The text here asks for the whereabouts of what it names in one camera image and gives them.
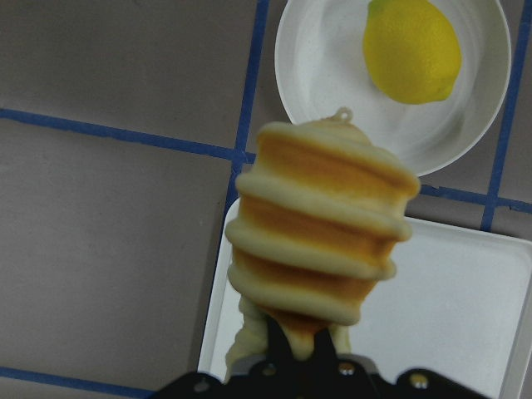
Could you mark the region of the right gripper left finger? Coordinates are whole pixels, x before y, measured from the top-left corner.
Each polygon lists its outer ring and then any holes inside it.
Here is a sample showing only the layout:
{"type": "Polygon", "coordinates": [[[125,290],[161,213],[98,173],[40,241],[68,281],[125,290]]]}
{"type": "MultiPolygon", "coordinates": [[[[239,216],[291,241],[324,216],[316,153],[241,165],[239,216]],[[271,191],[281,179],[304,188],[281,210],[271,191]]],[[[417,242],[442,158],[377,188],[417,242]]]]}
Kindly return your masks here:
{"type": "Polygon", "coordinates": [[[283,329],[273,318],[267,318],[267,359],[277,372],[285,373],[291,366],[291,348],[283,329]]]}

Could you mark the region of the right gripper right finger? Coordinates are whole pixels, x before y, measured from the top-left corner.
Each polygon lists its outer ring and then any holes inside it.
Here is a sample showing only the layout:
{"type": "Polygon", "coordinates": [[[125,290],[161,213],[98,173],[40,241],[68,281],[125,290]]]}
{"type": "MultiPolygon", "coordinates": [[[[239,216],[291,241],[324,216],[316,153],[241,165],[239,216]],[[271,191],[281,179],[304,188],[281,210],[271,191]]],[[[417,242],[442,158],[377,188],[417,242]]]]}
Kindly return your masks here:
{"type": "Polygon", "coordinates": [[[327,328],[314,336],[314,349],[311,356],[313,374],[333,374],[337,366],[337,352],[327,328]]]}

